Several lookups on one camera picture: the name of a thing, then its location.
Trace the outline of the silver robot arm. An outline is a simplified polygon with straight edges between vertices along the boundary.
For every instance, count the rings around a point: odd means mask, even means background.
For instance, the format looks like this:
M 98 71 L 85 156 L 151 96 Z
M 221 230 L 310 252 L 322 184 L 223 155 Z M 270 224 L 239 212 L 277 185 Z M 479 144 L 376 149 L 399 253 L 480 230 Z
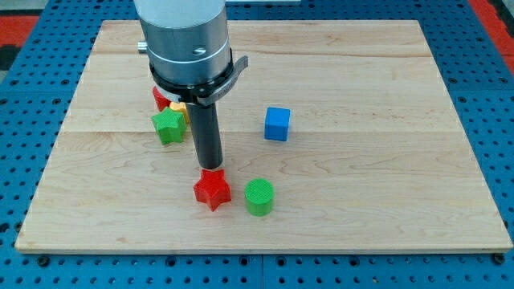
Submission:
M 208 106 L 248 67 L 234 60 L 225 0 L 134 0 L 160 92 L 173 102 Z

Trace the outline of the red block behind arm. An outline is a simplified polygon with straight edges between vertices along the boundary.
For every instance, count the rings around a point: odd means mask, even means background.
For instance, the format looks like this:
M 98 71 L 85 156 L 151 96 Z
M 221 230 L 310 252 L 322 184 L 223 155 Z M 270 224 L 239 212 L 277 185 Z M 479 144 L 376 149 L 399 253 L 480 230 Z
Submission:
M 156 86 L 153 87 L 152 93 L 159 112 L 169 107 L 171 101 L 166 99 Z

